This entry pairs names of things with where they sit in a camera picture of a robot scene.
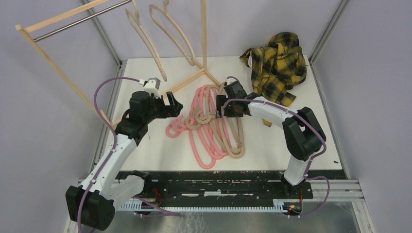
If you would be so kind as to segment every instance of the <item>yellow plaid shirt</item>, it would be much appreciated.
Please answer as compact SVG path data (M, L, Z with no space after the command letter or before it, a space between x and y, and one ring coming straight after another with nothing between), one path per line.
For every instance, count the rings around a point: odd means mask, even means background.
M265 47L246 50L240 59L247 66L249 56L252 56L253 91L267 100L289 107L296 96L287 90L306 78L306 63L298 36L279 33Z

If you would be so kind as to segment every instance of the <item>wooden hanger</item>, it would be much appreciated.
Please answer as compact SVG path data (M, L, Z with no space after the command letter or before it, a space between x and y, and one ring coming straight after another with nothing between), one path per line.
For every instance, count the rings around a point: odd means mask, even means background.
M135 29L135 31L138 33L140 38L143 40L146 47L149 49L154 61L156 62L157 67L159 68L159 71L163 77L163 80L166 82L167 76L166 76L165 69L160 61L159 53L157 52L156 47L153 45L152 40L147 35L146 31L144 30L143 26L140 23L139 8L137 7L136 0L132 0L132 3L134 6L134 11L132 12L130 9L126 9L127 18L129 19L130 24Z
M191 66L194 66L196 64L195 62L195 55L192 46L190 45L190 42L188 38L186 37L185 33L183 30L179 27L179 25L173 20L173 18L169 15L168 10L167 10L167 5L169 5L169 0L163 0L163 10L155 4L150 4L149 5L149 11L150 11L150 17L152 18L153 22L160 27L160 29L173 41L173 43L177 46L177 48L180 50L180 52L183 54L183 56L186 58L186 60L189 62ZM180 34L180 36L183 38L185 41L187 47L190 50L191 57L188 56L188 54L185 52L183 47L180 45L180 43L174 38L174 36L161 24L159 21L155 19L153 16L153 9L156 9L159 11L173 26L176 28L177 32Z

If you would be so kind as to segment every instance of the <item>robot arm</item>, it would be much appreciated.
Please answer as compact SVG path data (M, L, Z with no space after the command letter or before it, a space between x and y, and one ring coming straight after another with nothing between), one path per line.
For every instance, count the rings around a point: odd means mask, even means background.
M177 117L183 105L177 102L172 92L167 92L170 105L165 105L158 92L159 79L141 81L141 84L144 85L143 91L132 94L129 101L130 109L116 127L118 142L110 158L104 163L112 151L111 148L104 153L93 171L78 187L70 186L67 190L66 202L72 221L77 221L80 201L90 182L93 185L83 204L81 223L103 231L113 220L115 211L131 197L141 193L145 180L150 180L148 174L137 172L137 176L128 176L112 188L113 181L124 162L147 133L148 124L156 118ZM93 179L98 170L98 177Z
M303 118L326 141L325 134L313 111L308 107L300 110L287 108L270 102L256 93L246 95L245 90L238 81L227 83L225 91L228 97L217 96L217 117L221 115L226 117L249 115L265 119L283 129L286 144L292 156L281 181L285 184L288 193L295 192L304 182L304 173L310 157L319 151L322 146L318 136L295 115ZM232 101L225 108L222 108L229 99L243 99L246 101Z

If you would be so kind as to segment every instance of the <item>white platform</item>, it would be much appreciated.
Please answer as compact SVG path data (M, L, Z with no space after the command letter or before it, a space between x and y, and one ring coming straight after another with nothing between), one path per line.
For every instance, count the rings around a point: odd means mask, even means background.
M162 58L162 62L168 75L168 81L162 81L161 93L198 70L197 67L191 67L184 58ZM209 57L207 65L209 72L219 81L223 82L227 76L235 76L240 80L247 93L252 91L251 69L241 63L239 57ZM311 169L342 169L313 73L309 66L307 68L306 80L295 86L290 92L297 96L291 108L300 109L305 106L311 108L326 134L327 151L314 160ZM124 76L145 80L151 77L161 79L160 72L152 58L129 59ZM204 84L212 84L206 75L174 93L177 101L184 106L181 114L185 117L189 114L196 89ZM137 83L122 81L114 119L120 118L129 108L130 96L138 90L142 90L142 87ZM178 138L166 136L165 129L172 120L171 118L156 119L150 123L148 134L126 160L122 170L203 170L193 155L188 132L183 132ZM218 160L211 170L286 170L290 154L286 147L283 131L276 126L270 128L264 126L262 119L256 117L245 116L242 120L245 134L245 155L240 159L225 157ZM209 164L211 158L203 148L197 132L194 132L194 135L197 150L203 162ZM110 142L113 140L112 135L109 135L108 140Z

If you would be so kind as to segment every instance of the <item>pile of hangers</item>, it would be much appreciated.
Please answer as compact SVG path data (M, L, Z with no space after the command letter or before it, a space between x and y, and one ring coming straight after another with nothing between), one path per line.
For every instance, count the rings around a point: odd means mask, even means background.
M217 160L227 155L232 158L240 158L244 155L244 137L241 119L239 117L236 118L238 127L236 131L231 118L216 118L215 99L217 94L225 94L223 87L224 84L219 87L216 85L204 85L197 89L189 116L186 117L183 122L183 115L180 115L166 128L166 134L171 138L178 137L184 131L189 132L190 144L194 156L203 169L211 169L215 166ZM236 141L236 148L232 148L224 118L226 118L229 123L233 138ZM203 146L212 159L212 162L208 165L205 165L199 156L194 141L194 130L197 131Z

